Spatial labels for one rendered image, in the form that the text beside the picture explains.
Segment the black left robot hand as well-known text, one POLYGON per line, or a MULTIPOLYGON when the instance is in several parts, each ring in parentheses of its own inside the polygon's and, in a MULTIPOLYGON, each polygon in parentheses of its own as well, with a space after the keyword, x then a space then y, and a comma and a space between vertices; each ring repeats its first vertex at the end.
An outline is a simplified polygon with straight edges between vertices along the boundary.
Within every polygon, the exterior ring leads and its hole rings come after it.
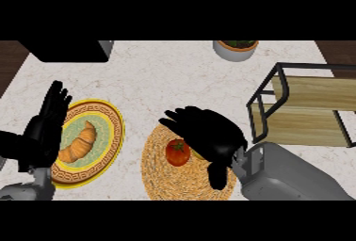
POLYGON ((32 116, 24 134, 0 131, 0 156, 18 161, 18 171, 50 168, 59 156, 63 120, 72 96, 55 80, 40 112, 32 116))

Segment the white potted plant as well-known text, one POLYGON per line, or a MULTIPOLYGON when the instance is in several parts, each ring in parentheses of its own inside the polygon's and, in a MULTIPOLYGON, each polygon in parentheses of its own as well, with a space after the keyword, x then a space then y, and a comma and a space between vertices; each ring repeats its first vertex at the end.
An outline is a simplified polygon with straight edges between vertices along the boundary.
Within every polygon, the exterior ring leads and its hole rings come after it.
POLYGON ((242 62, 250 59, 255 47, 258 45, 258 41, 254 42, 252 46, 248 48, 236 48, 226 45, 221 40, 213 41, 213 49, 218 57, 232 62, 242 62))

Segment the black box appliance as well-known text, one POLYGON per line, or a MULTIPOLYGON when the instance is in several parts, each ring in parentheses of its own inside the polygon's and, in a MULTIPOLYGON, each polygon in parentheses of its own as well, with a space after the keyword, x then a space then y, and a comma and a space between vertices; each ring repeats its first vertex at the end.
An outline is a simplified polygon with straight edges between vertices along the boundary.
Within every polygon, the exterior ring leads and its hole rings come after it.
POLYGON ((112 40, 22 40, 19 42, 46 63, 103 63, 109 60, 112 40))

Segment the black wooden tiered shelf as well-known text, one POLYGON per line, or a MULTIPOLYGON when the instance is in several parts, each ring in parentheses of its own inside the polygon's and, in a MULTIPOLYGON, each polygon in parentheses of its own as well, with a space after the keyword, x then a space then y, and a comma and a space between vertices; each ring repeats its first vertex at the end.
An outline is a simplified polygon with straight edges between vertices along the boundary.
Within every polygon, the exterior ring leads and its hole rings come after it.
POLYGON ((356 65, 276 62, 247 103, 251 142, 356 147, 340 114, 356 112, 356 79, 288 76, 286 68, 356 71, 356 65))

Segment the round woven placemat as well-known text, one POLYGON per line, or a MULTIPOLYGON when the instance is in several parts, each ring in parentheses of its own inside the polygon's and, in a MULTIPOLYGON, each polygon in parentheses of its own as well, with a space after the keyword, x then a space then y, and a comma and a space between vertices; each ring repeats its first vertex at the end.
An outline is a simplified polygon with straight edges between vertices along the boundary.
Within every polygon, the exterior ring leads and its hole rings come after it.
POLYGON ((190 154, 187 162, 174 167, 165 158, 165 148, 179 136, 164 125, 158 125, 148 136, 142 152, 142 182, 152 200, 227 200, 233 192, 236 177, 226 171, 226 187, 216 190, 210 186, 207 167, 210 162, 190 154))

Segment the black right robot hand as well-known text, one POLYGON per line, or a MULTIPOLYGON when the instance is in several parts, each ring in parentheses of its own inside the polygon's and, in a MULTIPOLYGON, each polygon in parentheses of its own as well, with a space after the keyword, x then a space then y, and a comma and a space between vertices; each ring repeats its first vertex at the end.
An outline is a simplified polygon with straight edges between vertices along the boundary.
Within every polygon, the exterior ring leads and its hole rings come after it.
POLYGON ((195 106, 165 111, 158 122, 183 138, 187 146, 210 162, 207 173, 213 189, 226 188, 226 169, 239 149, 248 142, 238 125, 217 112, 195 106))

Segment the red tomato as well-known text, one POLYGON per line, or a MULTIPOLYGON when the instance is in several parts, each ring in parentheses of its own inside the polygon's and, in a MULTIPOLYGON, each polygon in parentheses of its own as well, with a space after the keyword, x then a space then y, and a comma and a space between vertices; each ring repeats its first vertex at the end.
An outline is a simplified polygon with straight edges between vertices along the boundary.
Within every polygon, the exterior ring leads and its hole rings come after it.
POLYGON ((165 159, 174 167, 186 164, 190 158, 189 146, 182 139, 174 139, 165 147, 165 159))

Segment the yellow patterned plate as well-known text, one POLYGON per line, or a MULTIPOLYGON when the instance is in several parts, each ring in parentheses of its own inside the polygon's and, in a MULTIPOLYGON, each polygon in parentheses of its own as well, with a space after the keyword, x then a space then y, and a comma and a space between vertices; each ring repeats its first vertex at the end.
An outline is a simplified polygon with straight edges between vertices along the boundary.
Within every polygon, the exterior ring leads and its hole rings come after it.
POLYGON ((52 166, 56 188, 80 187, 103 174, 121 150, 124 135, 122 115, 108 101, 86 99, 69 105, 52 166))

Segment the golden croissant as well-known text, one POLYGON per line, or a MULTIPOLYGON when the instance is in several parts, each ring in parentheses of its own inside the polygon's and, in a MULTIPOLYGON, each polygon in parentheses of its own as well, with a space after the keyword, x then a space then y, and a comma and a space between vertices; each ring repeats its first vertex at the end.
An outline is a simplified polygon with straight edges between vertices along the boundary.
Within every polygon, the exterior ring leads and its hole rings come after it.
POLYGON ((93 148, 97 132, 94 125, 86 121, 84 128, 71 144, 59 151, 59 160, 63 163, 74 163, 84 158, 93 148))

